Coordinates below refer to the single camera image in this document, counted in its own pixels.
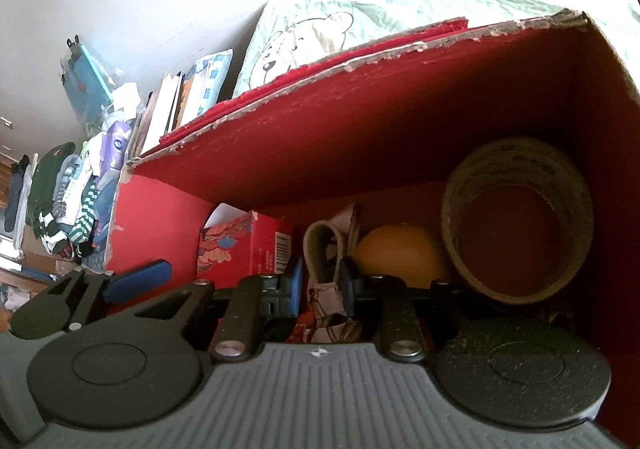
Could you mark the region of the wooden gourd massager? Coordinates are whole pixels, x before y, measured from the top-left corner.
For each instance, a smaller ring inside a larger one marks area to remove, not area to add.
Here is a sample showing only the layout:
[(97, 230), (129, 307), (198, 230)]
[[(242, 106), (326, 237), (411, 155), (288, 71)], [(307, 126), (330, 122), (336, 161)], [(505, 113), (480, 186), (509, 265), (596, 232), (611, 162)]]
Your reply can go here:
[(352, 257), (363, 275), (394, 276), (416, 289), (428, 289), (436, 280), (450, 279), (439, 240), (420, 226), (375, 228), (359, 241)]

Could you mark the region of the brown tape roll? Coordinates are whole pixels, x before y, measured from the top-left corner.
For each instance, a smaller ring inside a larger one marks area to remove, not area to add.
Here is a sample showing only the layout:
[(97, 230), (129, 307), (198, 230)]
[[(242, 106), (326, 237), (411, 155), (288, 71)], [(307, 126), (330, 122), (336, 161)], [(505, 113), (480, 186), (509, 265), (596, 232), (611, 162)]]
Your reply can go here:
[(469, 154), (442, 197), (442, 241), (460, 277), (489, 299), (550, 299), (574, 279), (593, 238), (588, 186), (559, 150), (533, 138)]

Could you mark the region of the blue patterned book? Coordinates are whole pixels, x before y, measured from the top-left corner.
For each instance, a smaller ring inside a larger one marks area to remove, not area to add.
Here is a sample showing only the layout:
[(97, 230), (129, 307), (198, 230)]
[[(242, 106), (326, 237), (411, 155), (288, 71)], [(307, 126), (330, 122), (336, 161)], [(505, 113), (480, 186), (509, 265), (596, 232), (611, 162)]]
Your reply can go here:
[(201, 117), (216, 104), (232, 57), (233, 50), (205, 55), (182, 77), (176, 128)]

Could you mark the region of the blue plastic package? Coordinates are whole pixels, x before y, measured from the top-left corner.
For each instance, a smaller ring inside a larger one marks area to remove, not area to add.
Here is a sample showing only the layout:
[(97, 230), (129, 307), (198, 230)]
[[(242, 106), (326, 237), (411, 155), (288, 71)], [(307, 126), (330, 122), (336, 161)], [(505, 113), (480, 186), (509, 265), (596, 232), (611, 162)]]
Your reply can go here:
[(78, 35), (67, 39), (66, 46), (61, 83), (82, 130), (92, 137), (113, 111), (116, 84)]

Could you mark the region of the red patterned small box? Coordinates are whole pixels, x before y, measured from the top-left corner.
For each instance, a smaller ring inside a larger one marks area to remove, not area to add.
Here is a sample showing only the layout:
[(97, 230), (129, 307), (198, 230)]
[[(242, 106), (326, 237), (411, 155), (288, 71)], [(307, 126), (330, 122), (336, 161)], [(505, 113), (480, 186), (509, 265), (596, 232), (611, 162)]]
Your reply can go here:
[(286, 221), (220, 203), (200, 232), (196, 278), (229, 289), (247, 276), (284, 273), (292, 237)]

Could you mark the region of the red cardboard box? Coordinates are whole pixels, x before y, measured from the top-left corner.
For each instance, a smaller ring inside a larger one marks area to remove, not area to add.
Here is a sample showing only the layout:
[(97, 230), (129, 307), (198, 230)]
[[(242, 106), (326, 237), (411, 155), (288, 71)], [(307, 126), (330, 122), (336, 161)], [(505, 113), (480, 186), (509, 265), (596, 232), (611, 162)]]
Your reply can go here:
[(361, 46), (221, 102), (122, 174), (106, 265), (166, 259), (191, 280), (198, 233), (228, 203), (297, 229), (357, 202), (364, 226), (439, 225), (475, 148), (532, 136), (588, 183), (594, 237), (573, 281), (612, 365), (601, 424), (639, 441), (639, 91), (584, 14), (469, 29), (455, 19)]

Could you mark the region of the standing books stack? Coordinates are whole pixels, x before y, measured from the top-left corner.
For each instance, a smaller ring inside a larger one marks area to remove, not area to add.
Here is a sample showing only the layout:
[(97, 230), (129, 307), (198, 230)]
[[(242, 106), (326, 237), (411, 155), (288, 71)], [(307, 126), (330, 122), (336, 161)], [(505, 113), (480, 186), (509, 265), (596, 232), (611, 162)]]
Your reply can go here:
[(182, 80), (181, 71), (167, 73), (158, 90), (151, 94), (134, 134), (131, 135), (130, 159), (141, 157), (145, 152), (156, 148), (160, 139), (171, 130)]

